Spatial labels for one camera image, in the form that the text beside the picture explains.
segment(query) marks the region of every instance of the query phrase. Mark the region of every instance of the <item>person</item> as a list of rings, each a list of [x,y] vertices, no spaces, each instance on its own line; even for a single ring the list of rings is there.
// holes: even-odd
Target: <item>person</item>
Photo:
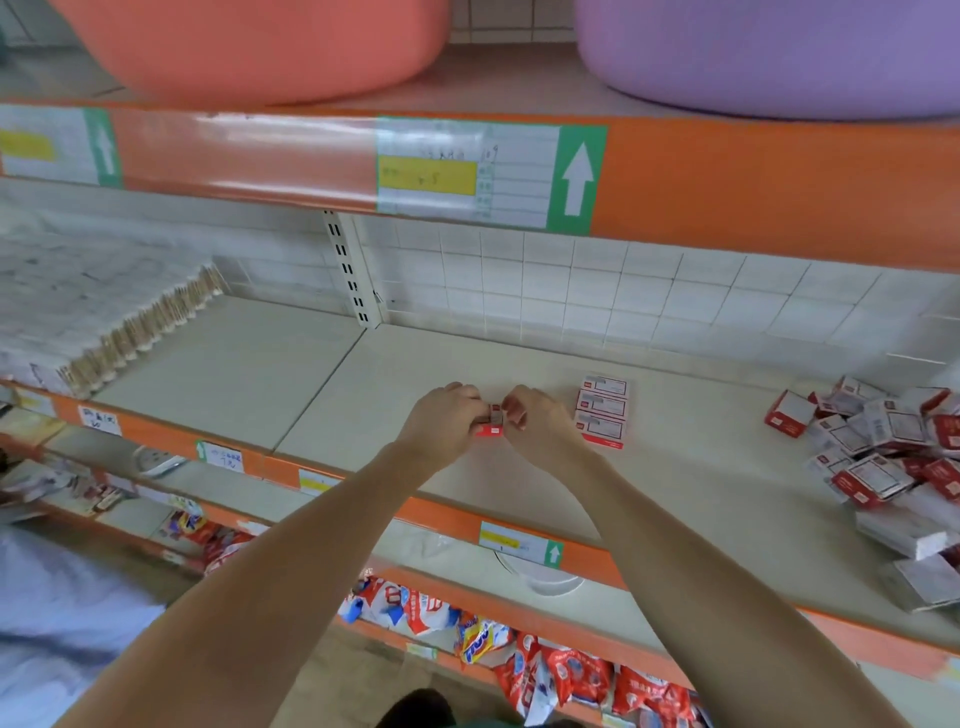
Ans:
[[[583,505],[717,725],[907,728],[816,627],[621,477],[562,404],[517,386],[503,407],[507,441]],[[257,538],[157,619],[58,727],[269,726],[394,513],[467,451],[487,411],[470,385],[428,393],[366,467]],[[393,724],[428,723],[408,711]]]

